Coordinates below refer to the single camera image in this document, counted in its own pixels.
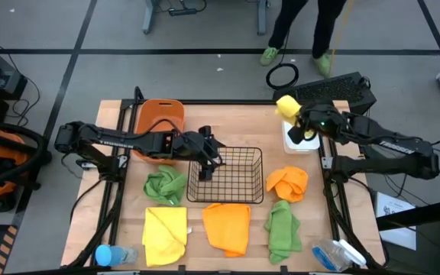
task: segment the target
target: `black floor line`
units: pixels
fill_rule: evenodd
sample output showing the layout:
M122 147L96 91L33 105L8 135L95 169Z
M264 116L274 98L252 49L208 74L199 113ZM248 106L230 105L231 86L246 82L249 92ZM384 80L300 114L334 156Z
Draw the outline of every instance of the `black floor line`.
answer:
M91 0L89 3L88 11L86 12L86 16L84 17L84 21L82 22L81 31L79 32L79 36L76 41L76 45L74 47L75 50L78 50L83 45L84 37L86 36L86 32L88 30L89 22L91 21L92 13L94 12L97 0ZM67 86L69 85L70 78L74 71L74 66L76 65L78 54L76 51L70 57L69 64L67 65L66 72L63 75L62 82L60 84L59 92L57 94L56 100L53 104L52 111L50 112L49 120L47 121L47 126L45 127L44 136L47 139L50 139L52 135L53 127L57 120L57 116L59 115L60 106L62 105L63 98L67 91ZM37 178L38 171L34 175L34 179ZM28 202L30 201L31 193L33 190L24 189L21 194L20 200L16 207L15 215L13 216L12 225L16 228L20 228L21 223L23 221L24 214L27 210Z
M432 19L429 8L427 8L427 5L425 4L424 0L417 0L417 2L419 3L420 9L422 9L422 13L424 14L424 18L427 21L429 28L431 29L432 36L434 37L435 42L437 43L440 49L440 33L439 30L437 29L437 26L435 25L434 19Z
M264 49L0 49L0 54L94 54L94 55L181 55L181 54L262 54ZM281 53L312 54L310 49L286 49ZM368 55L368 56L435 56L440 55L436 50L337 50L337 55Z
M70 57L69 64L67 65L66 72L64 73L62 82L60 84L59 92L57 93L55 102L53 103L52 111L50 112L47 126L45 126L44 131L44 137L48 139L50 139L50 137L52 136L53 128L57 121L60 107L62 106L64 96L66 96L67 87L69 86L70 78L72 77L74 67L76 66L77 57L79 56L78 50L81 49L81 47L83 46L84 38L86 36L86 32L88 31L89 23L91 22L91 17L93 12L95 11L97 1L98 0L91 0L91 2L89 3L88 11L86 12L86 16L84 17L84 21L82 22L81 30L79 31L79 36L77 37L73 54Z

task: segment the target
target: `orange towel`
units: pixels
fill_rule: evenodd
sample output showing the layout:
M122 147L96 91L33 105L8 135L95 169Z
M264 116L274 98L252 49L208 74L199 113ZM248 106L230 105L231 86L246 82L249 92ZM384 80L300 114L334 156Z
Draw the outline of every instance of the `orange towel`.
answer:
M251 207L242 204L213 203L203 209L208 242L225 250L226 257L244 256L249 242Z
M298 202L303 199L303 194L308 185L309 175L298 167L284 167L272 172L266 179L267 191L273 187L276 194L288 202Z

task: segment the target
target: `gray floor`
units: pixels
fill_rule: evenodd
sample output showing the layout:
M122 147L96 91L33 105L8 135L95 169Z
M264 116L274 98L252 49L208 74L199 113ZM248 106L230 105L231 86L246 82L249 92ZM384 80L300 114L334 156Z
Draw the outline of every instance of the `gray floor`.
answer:
M221 49L267 45L269 35L258 37L256 33L255 4L242 0L207 1L208 8L195 16L155 15L154 29L145 36L141 31L143 0L98 0L82 48ZM6 48L73 49L90 2L0 1L0 44ZM191 6L198 2L201 6L200 1L187 2ZM267 14L268 34L280 10L280 0L271 3ZM425 3L440 32L440 0L425 0ZM293 23L289 48L311 47L316 14L316 2L311 0ZM347 26L341 32L339 48L438 50L438 45L416 0L355 0ZM79 55L56 126L75 120L94 122L102 99L130 98L135 86L140 86L148 98L269 99L272 91L264 83L269 68L259 66L258 59L255 54ZM301 72L299 83L321 79L309 55L286 56L286 60L291 59ZM25 54L14 55L14 60L20 71L39 85L41 100L29 113L28 127L43 133L70 55ZM371 80L378 101L371 109L372 118L395 131L429 141L440 139L440 90L434 80L440 71L440 56L335 58L335 76L354 71ZM289 78L283 72L274 77L280 83ZM33 102L34 87L28 86L24 97ZM59 154L55 156L55 161L39 175L43 186L31 196L6 272L60 265L79 180L61 167ZM400 184L402 177L394 179ZM368 180L374 189L393 195L382 176L368 175ZM430 181L409 178L406 189L426 202L440 202L440 176ZM422 205L411 196L406 198ZM0 214L0 224L11 223L13 214ZM440 243L439 223L420 226L419 230ZM440 251L421 238L417 252L391 245L389 250L394 259L390 262L392 268L440 273Z

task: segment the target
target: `bottle cap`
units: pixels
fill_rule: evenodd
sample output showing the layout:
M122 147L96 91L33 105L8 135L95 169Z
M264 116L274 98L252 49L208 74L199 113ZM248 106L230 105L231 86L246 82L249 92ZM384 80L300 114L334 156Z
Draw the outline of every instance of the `bottle cap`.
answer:
M363 255L354 249L346 240L340 240L338 242L342 248L344 248L345 255L359 266L366 265L366 259Z
M102 244L96 248L95 259L102 267L114 267L121 263L121 253L115 247Z

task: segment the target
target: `white paper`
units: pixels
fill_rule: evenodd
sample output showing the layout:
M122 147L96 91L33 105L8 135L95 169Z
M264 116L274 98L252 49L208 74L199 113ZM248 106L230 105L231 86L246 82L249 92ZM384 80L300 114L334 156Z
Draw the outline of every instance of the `white paper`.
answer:
M381 217L401 211L414 209L415 206L402 200L378 192L376 198L376 216ZM416 233L407 228L391 229L380 232L381 239L412 250L417 249Z

